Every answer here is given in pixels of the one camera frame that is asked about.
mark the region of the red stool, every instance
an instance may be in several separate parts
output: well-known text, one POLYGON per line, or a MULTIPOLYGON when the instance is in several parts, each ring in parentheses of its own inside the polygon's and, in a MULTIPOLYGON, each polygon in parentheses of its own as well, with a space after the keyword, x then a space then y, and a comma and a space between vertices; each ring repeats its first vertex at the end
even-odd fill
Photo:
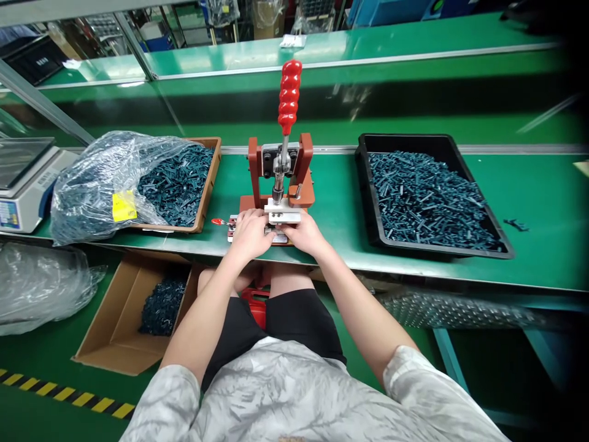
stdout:
POLYGON ((267 298, 270 296, 270 293, 265 292, 264 290, 250 289, 249 287, 247 289, 244 289, 243 292, 241 292, 241 298, 247 300, 248 304, 250 305, 250 310, 252 311, 253 318, 256 320, 260 328, 262 330, 265 330, 266 303, 264 301, 254 299, 254 296, 267 298))

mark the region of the leg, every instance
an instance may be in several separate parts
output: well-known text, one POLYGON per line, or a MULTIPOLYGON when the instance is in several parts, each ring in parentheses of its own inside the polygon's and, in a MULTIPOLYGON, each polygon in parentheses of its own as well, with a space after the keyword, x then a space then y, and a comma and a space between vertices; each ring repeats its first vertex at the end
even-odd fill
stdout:
MULTIPOLYGON (((207 285, 214 272, 214 269, 206 269, 201 272, 198 278, 197 293, 207 285)), ((227 305, 227 313, 225 314, 225 322, 223 323, 219 342, 202 379, 201 389, 203 392, 206 392, 209 388, 213 378, 223 365, 240 357, 260 339, 267 337, 267 334, 253 318, 247 301, 237 296, 237 292, 250 285, 256 275, 257 273, 253 270, 253 267, 248 265, 235 282, 229 305, 227 305)))
MULTIPOLYGON (((259 262, 250 262, 247 266, 245 266, 244 270, 237 277, 235 284, 233 285, 231 297, 239 298, 238 293, 252 283, 252 281, 257 277, 257 275, 259 275, 260 270, 261 263, 259 262)), ((215 269, 212 268, 205 269, 201 272, 200 276, 198 277, 198 288, 196 289, 197 294, 201 293, 204 287, 208 284, 214 272, 215 269)))
POLYGON ((266 332, 297 341, 324 358, 346 364, 333 318, 317 296, 305 266, 271 263, 266 332))

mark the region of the yellow black hazard tape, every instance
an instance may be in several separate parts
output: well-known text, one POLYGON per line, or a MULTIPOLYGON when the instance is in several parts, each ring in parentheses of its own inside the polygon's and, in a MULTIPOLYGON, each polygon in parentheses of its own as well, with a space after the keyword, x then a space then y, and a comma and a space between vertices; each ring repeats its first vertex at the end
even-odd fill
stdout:
POLYGON ((34 392, 39 396, 50 397, 60 402, 90 408, 97 413, 110 414, 119 419, 131 419, 135 410, 135 406, 131 404, 116 402, 113 399, 96 396, 70 387, 62 387, 53 382, 29 378, 20 373, 11 373, 2 368, 0 368, 0 383, 6 386, 18 387, 20 390, 34 392))

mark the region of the red knob handle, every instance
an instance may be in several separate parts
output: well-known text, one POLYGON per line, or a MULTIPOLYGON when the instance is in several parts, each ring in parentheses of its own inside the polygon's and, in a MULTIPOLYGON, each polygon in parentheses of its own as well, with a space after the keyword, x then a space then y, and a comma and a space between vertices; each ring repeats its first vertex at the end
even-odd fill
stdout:
POLYGON ((296 111, 299 108, 299 88, 301 87, 302 63, 298 60, 287 61, 282 66, 280 82, 280 105, 278 106, 278 124, 282 126, 282 134, 290 135, 296 122, 296 111))

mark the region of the clear plastic bag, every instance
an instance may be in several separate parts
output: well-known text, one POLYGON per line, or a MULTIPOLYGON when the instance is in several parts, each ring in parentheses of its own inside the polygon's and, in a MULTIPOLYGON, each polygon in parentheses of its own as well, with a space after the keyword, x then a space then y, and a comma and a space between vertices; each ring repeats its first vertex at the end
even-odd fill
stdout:
POLYGON ((61 172, 51 205, 54 246, 111 238, 134 223, 167 225, 137 191, 139 179, 162 161, 193 144, 182 138, 113 131, 101 136, 61 172), (128 207, 129 219, 115 216, 113 196, 128 207))
POLYGON ((230 25, 240 17, 237 0, 207 0, 209 24, 216 28, 230 25))
POLYGON ((0 243, 0 336, 72 316, 96 294, 106 266, 88 268, 77 249, 0 243))
POLYGON ((274 26, 278 16, 288 7, 287 0, 253 0, 253 22, 259 29, 274 26))
POLYGON ((333 2, 309 1, 296 7, 292 34, 320 34, 333 29, 336 11, 333 2))

